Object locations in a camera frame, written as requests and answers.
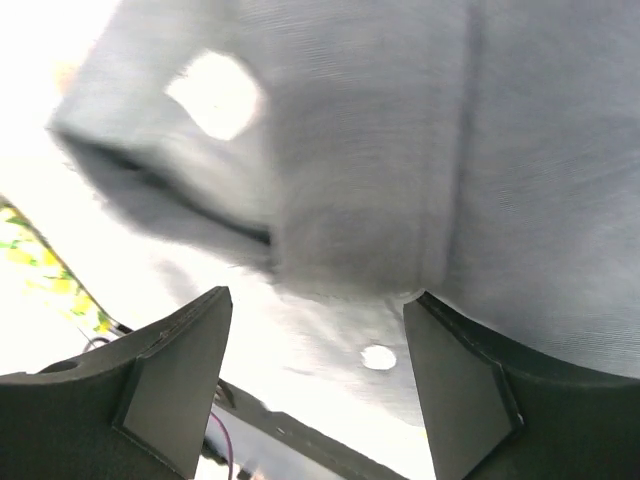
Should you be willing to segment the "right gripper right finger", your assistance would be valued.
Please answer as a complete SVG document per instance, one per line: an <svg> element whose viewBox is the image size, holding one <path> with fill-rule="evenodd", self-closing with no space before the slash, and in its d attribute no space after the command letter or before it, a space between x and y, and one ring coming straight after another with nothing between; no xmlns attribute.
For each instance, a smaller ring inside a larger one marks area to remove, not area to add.
<svg viewBox="0 0 640 480"><path fill-rule="evenodd" d="M637 380L542 354L429 294L403 317L437 478L638 478Z"/></svg>

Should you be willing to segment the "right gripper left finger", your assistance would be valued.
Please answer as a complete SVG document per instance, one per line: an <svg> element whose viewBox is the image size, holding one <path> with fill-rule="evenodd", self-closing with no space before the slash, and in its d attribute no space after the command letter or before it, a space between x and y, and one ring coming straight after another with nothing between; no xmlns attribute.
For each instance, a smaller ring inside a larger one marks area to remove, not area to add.
<svg viewBox="0 0 640 480"><path fill-rule="evenodd" d="M231 316L215 287L107 345L2 376L2 478L194 478Z"/></svg>

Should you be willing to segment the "grey long sleeve shirt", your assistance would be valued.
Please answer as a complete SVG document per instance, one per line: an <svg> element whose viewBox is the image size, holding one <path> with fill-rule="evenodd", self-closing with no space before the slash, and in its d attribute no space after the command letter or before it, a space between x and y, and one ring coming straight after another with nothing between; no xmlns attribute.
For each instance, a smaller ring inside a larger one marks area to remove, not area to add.
<svg viewBox="0 0 640 480"><path fill-rule="evenodd" d="M236 304L226 380L418 424L429 293L639 376L635 1L124 1L51 119L138 273Z"/></svg>

